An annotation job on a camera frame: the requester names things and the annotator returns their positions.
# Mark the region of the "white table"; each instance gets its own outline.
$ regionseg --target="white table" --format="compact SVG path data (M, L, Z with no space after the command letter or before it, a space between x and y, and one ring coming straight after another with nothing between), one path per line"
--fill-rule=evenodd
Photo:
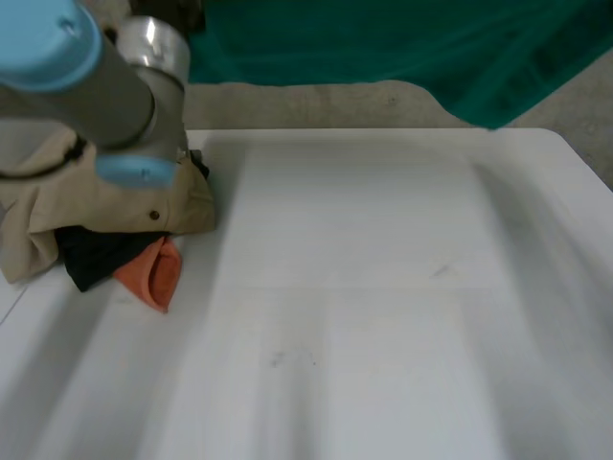
M613 195L559 136L190 140L220 219L170 313L30 284L1 459L613 458Z

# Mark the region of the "beige jacket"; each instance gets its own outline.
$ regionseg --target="beige jacket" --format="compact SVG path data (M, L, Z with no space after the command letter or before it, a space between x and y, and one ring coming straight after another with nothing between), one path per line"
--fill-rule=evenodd
M75 134L54 134L20 170L61 158ZM57 259L54 229L82 225L95 232L208 232L215 226L213 198L189 158L179 162L167 189L125 189L102 181L94 171L95 148L77 165L37 182L0 183L2 222L0 265L10 283L36 274Z

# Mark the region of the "orange cloth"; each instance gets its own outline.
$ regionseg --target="orange cloth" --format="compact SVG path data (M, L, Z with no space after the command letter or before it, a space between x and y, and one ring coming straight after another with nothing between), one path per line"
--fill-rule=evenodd
M163 237L115 270L113 277L153 309L168 313L180 274L181 254L171 239Z

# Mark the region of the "gray floor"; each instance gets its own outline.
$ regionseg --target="gray floor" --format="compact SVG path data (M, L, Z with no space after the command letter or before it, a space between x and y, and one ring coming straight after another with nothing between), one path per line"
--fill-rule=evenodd
M117 24L125 0L86 0L104 24ZM189 128L462 127L424 90L398 81L290 88L246 84L197 85L188 90ZM613 52L602 57L514 127L561 134L613 188Z

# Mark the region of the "teal fabric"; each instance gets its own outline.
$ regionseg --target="teal fabric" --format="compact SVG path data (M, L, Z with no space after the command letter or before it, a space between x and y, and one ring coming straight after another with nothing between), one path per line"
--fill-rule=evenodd
M410 81L506 125L613 47L612 0L208 0L193 83Z

